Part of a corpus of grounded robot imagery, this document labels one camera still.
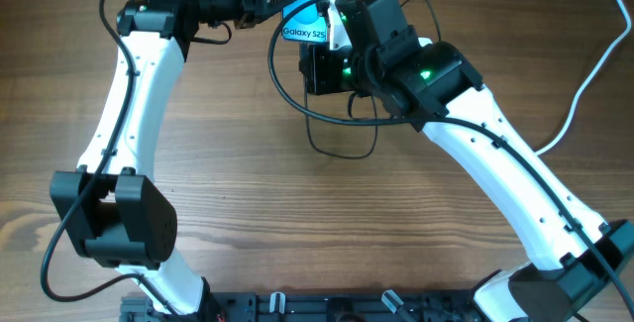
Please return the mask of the teal Galaxy smartphone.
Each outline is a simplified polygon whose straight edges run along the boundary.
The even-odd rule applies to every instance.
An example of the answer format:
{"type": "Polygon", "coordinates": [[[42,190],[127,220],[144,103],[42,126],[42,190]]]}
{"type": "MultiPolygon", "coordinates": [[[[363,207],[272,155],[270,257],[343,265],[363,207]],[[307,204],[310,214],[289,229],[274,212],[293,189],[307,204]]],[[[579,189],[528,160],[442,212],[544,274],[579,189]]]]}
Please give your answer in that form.
{"type": "MultiPolygon", "coordinates": [[[[295,8],[309,0],[297,0],[284,7],[282,17],[286,18],[295,8]]],[[[305,8],[292,17],[283,27],[281,36],[288,41],[323,44],[326,42],[326,20],[319,15],[316,5],[305,8]]]]}

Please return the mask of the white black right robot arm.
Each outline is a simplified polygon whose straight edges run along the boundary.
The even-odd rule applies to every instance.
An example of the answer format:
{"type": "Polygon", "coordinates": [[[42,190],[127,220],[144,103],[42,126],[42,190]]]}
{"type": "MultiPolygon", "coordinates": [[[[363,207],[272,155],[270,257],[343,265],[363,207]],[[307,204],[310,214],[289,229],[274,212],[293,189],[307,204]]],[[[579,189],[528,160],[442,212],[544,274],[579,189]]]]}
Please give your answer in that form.
{"type": "Polygon", "coordinates": [[[566,321],[608,285],[632,305],[619,276],[633,258],[632,224],[605,220],[561,183],[456,47],[422,41],[399,0],[292,0],[282,18],[310,7],[343,38],[301,60],[316,93],[380,100],[384,125],[408,124],[450,155],[519,238],[527,262],[494,272],[475,289],[483,318],[566,321]]]}

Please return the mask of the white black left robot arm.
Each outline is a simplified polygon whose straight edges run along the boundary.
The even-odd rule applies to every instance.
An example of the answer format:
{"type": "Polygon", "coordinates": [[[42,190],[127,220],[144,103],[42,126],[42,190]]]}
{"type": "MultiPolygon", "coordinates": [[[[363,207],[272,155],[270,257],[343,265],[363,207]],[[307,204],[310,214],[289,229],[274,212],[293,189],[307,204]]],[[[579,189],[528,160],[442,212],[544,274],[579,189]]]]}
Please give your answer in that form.
{"type": "Polygon", "coordinates": [[[201,25],[251,28],[297,0],[128,0],[106,30],[117,66],[99,124],[50,196],[78,255],[134,281],[165,321],[223,321],[226,310],[176,249],[174,207],[154,183],[166,104],[201,25]]]}

